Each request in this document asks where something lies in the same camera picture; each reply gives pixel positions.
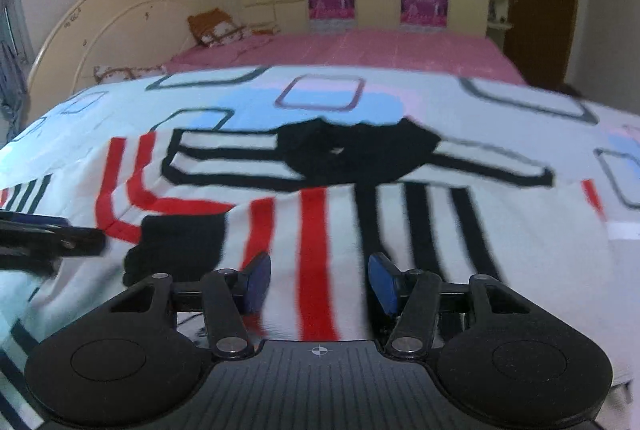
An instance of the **bedspread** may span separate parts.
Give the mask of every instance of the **bedspread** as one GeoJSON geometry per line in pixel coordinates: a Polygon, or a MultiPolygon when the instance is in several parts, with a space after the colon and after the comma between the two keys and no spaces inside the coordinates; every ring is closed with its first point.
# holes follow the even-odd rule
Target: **bedspread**
{"type": "Polygon", "coordinates": [[[449,32],[354,30],[341,35],[255,36],[228,46],[197,46],[165,65],[170,73],[249,65],[363,66],[526,85],[493,42],[449,32]]]}

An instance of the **cream headboard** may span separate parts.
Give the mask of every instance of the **cream headboard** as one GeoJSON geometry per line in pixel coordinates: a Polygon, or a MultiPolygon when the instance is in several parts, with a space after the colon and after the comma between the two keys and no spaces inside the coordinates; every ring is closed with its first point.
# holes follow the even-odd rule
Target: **cream headboard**
{"type": "Polygon", "coordinates": [[[92,86],[94,66],[153,66],[193,46],[187,17],[213,7],[211,0],[79,0],[31,68],[28,123],[92,86]]]}

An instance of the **pillow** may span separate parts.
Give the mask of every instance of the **pillow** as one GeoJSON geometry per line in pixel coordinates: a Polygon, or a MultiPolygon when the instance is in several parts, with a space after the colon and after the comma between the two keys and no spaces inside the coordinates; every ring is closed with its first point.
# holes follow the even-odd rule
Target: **pillow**
{"type": "Polygon", "coordinates": [[[163,76],[167,74],[162,65],[154,67],[109,67],[98,65],[94,67],[94,79],[96,84],[113,84],[115,82],[127,82],[150,76],[163,76]]]}
{"type": "Polygon", "coordinates": [[[228,45],[251,36],[251,30],[237,25],[224,11],[216,8],[188,17],[193,37],[207,47],[228,45]]]}

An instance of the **black robotic claw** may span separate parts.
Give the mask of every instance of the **black robotic claw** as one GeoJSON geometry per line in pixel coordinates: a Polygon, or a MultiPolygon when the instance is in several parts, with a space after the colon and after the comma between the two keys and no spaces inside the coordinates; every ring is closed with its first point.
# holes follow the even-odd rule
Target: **black robotic claw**
{"type": "Polygon", "coordinates": [[[598,415],[612,381],[605,353],[495,278],[447,284],[433,273],[400,272],[374,254],[369,283],[385,312],[395,315],[385,352],[427,359],[467,412],[514,428],[565,428],[598,415]],[[463,316],[465,330],[430,356],[444,313],[463,316]]]}
{"type": "Polygon", "coordinates": [[[75,228],[62,217],[0,211],[0,269],[52,276],[61,257],[98,256],[101,230],[75,228]]]}
{"type": "Polygon", "coordinates": [[[32,352],[42,430],[596,428],[612,371],[591,340],[489,276],[443,283],[382,254],[368,271],[384,341],[257,351],[241,315],[261,308],[268,255],[198,283],[155,274],[32,352]],[[175,331],[177,311],[204,313],[209,350],[175,331]],[[435,348],[443,314],[464,330],[435,348]]]}

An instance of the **shelf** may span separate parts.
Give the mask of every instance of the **shelf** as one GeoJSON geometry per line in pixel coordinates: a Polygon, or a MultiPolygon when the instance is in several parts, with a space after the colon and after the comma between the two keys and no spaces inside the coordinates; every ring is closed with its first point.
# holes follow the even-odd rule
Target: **shelf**
{"type": "Polygon", "coordinates": [[[508,22],[487,22],[486,26],[487,29],[497,29],[500,31],[508,31],[513,27],[513,25],[509,24],[508,22]]]}

